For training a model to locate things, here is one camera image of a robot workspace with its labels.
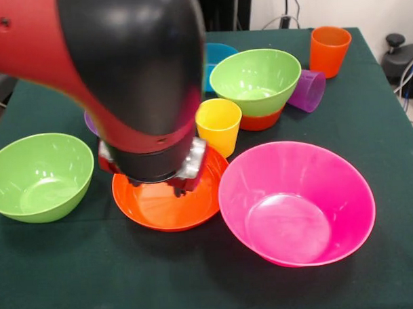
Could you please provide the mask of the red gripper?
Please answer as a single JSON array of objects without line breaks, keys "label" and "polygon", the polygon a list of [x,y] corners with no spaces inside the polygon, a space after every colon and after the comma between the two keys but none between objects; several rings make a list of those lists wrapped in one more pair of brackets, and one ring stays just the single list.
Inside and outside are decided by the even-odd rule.
[{"label": "red gripper", "polygon": [[103,170],[123,174],[135,187],[165,182],[173,188],[177,198],[196,189],[208,151],[206,141],[197,137],[189,145],[181,140],[170,148],[153,153],[116,150],[118,161],[111,156],[112,149],[105,141],[99,141],[98,162]]}]

